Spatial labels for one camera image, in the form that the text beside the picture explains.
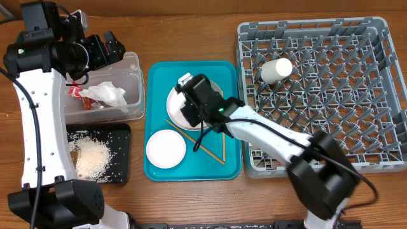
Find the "small pink bowl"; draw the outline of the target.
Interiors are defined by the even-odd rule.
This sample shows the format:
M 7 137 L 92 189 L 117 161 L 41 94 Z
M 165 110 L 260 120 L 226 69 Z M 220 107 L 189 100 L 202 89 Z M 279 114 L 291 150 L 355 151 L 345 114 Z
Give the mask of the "small pink bowl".
M 160 130 L 147 141 L 148 160 L 160 169 L 170 169 L 181 163 L 186 154 L 184 138 L 174 130 Z

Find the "white napkin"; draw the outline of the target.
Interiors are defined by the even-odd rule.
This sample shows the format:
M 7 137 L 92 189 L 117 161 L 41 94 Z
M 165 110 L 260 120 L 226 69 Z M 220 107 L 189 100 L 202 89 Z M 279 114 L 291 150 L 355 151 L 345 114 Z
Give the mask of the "white napkin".
M 124 98 L 125 93 L 124 89 L 115 87 L 111 81 L 104 81 L 96 86 L 83 89 L 79 94 L 97 101 L 98 105 L 95 109 L 112 107 L 128 113 L 127 102 Z

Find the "wooden chopstick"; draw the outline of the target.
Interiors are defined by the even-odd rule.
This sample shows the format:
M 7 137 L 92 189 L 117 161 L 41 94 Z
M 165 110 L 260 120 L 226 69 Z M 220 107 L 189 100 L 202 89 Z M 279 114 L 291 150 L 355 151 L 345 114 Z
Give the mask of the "wooden chopstick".
M 222 142 L 223 142 L 223 144 L 222 144 L 223 158 L 222 159 L 223 159 L 223 163 L 225 163 L 226 162 L 226 136 L 225 136 L 225 133 L 222 134 Z

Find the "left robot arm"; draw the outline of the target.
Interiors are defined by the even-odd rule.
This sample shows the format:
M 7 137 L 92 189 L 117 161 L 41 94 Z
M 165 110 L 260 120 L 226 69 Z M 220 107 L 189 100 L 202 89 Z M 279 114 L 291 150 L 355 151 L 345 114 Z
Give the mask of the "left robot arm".
M 67 77 L 120 61 L 124 46 L 110 32 L 103 45 L 79 27 L 31 27 L 20 37 L 1 70 L 16 89 L 24 132 L 22 189 L 8 195 L 10 211 L 31 228 L 135 228 L 129 213 L 105 203 L 98 183 L 78 178 L 64 116 Z

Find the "pink plate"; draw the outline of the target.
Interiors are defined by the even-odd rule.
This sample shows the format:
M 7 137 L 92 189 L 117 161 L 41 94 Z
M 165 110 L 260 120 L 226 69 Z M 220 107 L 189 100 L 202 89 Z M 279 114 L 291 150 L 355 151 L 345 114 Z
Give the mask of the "pink plate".
M 192 127 L 181 112 L 181 108 L 185 106 L 185 102 L 186 98 L 184 95 L 182 93 L 178 94 L 173 88 L 167 97 L 167 114 L 170 120 L 179 128 L 190 131 L 199 131 L 201 129 L 201 124 Z

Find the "grey-white bowl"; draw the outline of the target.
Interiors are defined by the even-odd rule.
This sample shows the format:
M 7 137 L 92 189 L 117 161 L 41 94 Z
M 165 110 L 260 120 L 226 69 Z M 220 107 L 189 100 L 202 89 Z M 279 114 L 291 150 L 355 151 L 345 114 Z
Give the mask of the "grey-white bowl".
M 214 81 L 210 80 L 210 86 L 215 92 L 218 92 L 218 93 L 220 93 L 221 96 L 223 96 L 223 91 L 221 90 L 221 88 L 218 84 L 216 84 Z

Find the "white cup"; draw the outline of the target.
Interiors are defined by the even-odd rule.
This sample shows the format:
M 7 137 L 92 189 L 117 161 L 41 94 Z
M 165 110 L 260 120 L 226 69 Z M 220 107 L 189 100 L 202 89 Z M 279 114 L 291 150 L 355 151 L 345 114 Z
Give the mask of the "white cup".
M 261 66 L 261 79 L 267 84 L 273 84 L 277 81 L 291 75 L 293 64 L 287 58 L 280 58 L 265 62 Z

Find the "red snack wrapper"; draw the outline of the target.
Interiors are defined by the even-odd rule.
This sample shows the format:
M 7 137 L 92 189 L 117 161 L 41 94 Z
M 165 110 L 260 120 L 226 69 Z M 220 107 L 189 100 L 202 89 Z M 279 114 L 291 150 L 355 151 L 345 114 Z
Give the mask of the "red snack wrapper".
M 98 105 L 97 101 L 95 101 L 95 100 L 93 100 L 91 98 L 88 98 L 88 97 L 83 97 L 82 95 L 80 95 L 79 93 L 82 90 L 83 89 L 75 81 L 73 81 L 73 86 L 70 86 L 68 94 L 71 97 L 81 101 L 81 105 L 82 105 L 82 108 L 83 108 L 84 111 L 95 109 L 96 106 Z

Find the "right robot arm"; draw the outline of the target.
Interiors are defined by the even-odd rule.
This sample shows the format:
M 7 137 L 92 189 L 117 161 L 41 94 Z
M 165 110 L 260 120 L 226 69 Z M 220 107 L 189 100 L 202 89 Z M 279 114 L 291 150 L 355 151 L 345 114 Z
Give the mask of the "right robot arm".
M 335 139 L 320 131 L 295 132 L 230 97 L 207 102 L 187 100 L 180 111 L 191 126 L 248 142 L 286 167 L 294 190 L 307 208 L 305 228 L 334 228 L 361 178 Z

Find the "wooden chopstick diagonal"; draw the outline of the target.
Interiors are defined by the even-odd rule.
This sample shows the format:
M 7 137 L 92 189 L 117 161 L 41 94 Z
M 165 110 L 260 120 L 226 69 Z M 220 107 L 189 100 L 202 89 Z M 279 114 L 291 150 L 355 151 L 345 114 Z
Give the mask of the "wooden chopstick diagonal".
M 191 142 L 196 143 L 196 141 L 194 140 L 194 138 L 192 138 L 191 136 L 189 136 L 187 133 L 185 133 L 184 131 L 182 131 L 179 127 L 177 127 L 175 124 L 173 124 L 171 121 L 169 120 L 165 120 L 168 124 L 170 124 L 172 127 L 174 127 L 178 132 L 180 132 L 183 136 L 185 136 L 187 139 L 189 139 Z M 213 157 L 213 159 L 215 159 L 216 161 L 218 161 L 220 164 L 224 165 L 225 161 L 220 158 L 218 158 L 215 154 L 213 154 L 212 152 L 210 152 L 207 148 L 205 148 L 204 146 L 200 146 L 200 149 L 204 150 L 208 155 L 210 155 L 211 157 Z

